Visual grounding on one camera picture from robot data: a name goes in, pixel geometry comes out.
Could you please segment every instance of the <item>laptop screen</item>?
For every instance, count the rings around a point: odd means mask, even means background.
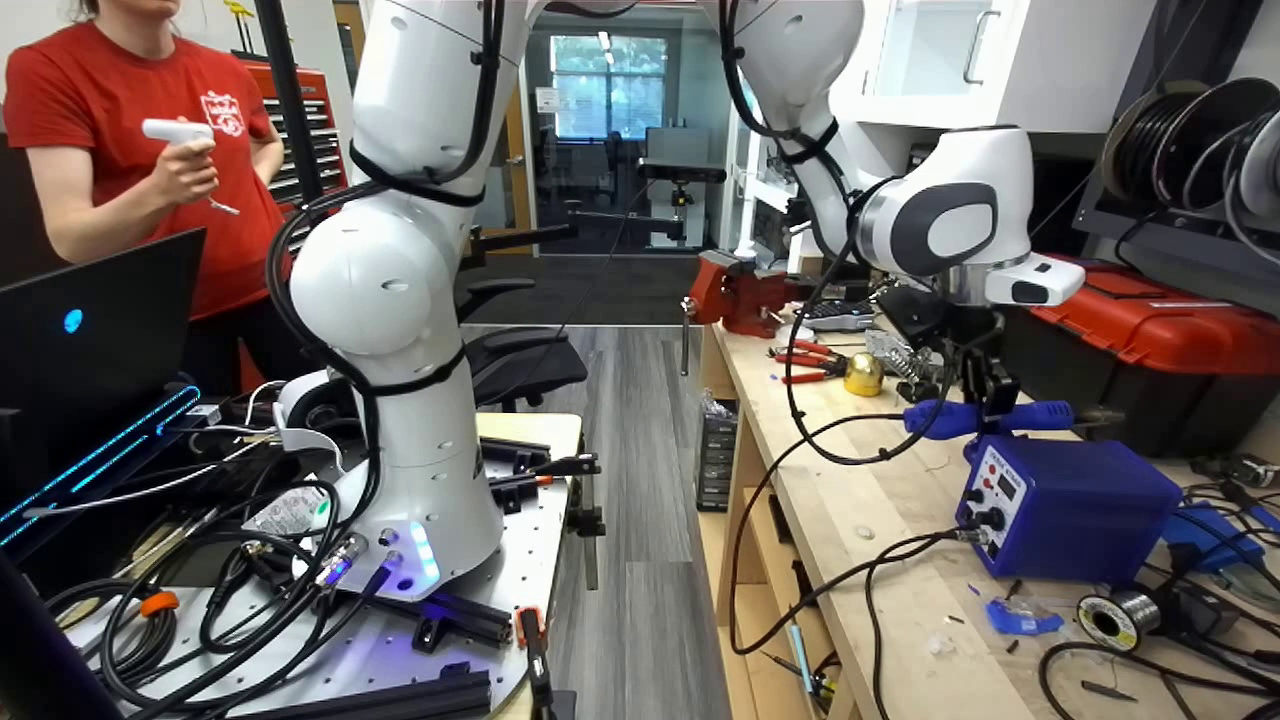
[[[163,397],[202,230],[0,286],[0,509]]]

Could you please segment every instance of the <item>plastic bin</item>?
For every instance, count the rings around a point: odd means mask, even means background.
[[[1206,456],[1280,392],[1280,319],[1092,268],[1069,304],[1006,315],[1005,363],[1028,397],[1124,410],[1137,451]]]

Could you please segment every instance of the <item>pliers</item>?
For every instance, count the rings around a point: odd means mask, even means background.
[[[842,352],[832,352],[827,344],[793,344],[788,348],[769,348],[772,360],[793,363],[793,366],[816,366],[816,370],[793,370],[793,382],[818,382],[832,375],[847,375],[853,360]]]

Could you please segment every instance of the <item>laptop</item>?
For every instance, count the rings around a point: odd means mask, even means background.
[[[0,286],[0,549],[201,392],[176,382],[202,230]]]

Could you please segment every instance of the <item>wooden workbench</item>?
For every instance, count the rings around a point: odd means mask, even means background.
[[[838,468],[818,461],[811,446],[796,451],[775,470],[775,502],[793,531],[778,541],[769,502],[759,501],[743,529],[743,552],[732,583],[732,529],[743,519],[743,501],[759,484],[763,468],[796,442],[788,415],[778,363],[769,360],[763,338],[727,336],[705,329],[705,387],[715,399],[734,399],[734,464],[727,512],[701,512],[701,545],[706,568],[706,591],[718,629],[724,684],[734,720],[793,720],[816,717],[799,691],[796,672],[772,654],[793,659],[788,638],[772,638],[769,653],[734,654],[727,644],[727,599],[734,595],[738,638],[756,638],[783,608],[796,604],[793,559],[805,562],[811,583],[873,559],[887,545],[953,529],[954,494],[967,478],[960,456],[964,441],[914,442],[893,464]],[[808,427],[818,427],[853,410],[894,410],[894,397],[861,399],[838,381],[796,382],[796,399]],[[899,423],[842,423],[823,437],[832,451],[867,456],[904,441]],[[1010,604],[1034,610],[1070,614],[1075,599],[1092,591],[1083,583],[1023,583]],[[1039,691],[1039,654],[1060,638],[1083,638],[1075,622],[1056,634],[1001,634],[985,604],[1006,595],[1006,578],[990,578],[975,552],[960,541],[934,545],[919,559],[874,573],[874,610],[882,622],[882,695],[887,717],[1056,717]],[[863,610],[863,583],[847,578],[827,591],[816,610],[799,619],[808,665],[827,653],[838,654],[838,677],[827,717],[874,717],[873,704],[873,622]],[[1151,649],[1158,659],[1181,665],[1173,649]],[[1117,687],[1119,695],[1083,691],[1080,680]],[[1169,687],[1104,654],[1070,654],[1051,672],[1051,687],[1070,717],[1181,717]],[[1242,717],[1254,699],[1195,695],[1202,717]]]

